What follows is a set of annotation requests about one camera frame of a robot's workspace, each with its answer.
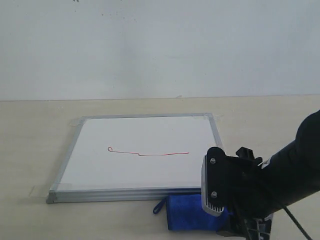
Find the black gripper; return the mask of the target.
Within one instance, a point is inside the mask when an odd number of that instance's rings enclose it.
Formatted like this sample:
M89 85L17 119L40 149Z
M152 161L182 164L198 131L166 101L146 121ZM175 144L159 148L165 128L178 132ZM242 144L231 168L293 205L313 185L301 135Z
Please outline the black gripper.
M254 170L262 158L254 157L251 149L240 147L236 156L227 156L227 210L228 221L225 227L231 237L246 240L269 240L273 214L260 216L259 207L266 196L254 178Z

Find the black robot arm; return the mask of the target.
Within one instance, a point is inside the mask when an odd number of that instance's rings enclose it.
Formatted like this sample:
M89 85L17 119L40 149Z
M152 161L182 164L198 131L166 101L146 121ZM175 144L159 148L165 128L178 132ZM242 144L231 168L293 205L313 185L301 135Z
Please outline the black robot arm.
M262 219L281 209L289 215L306 239L311 237L288 210L320 190L320 113L300 124L295 140L248 174L244 189L235 194L240 214Z

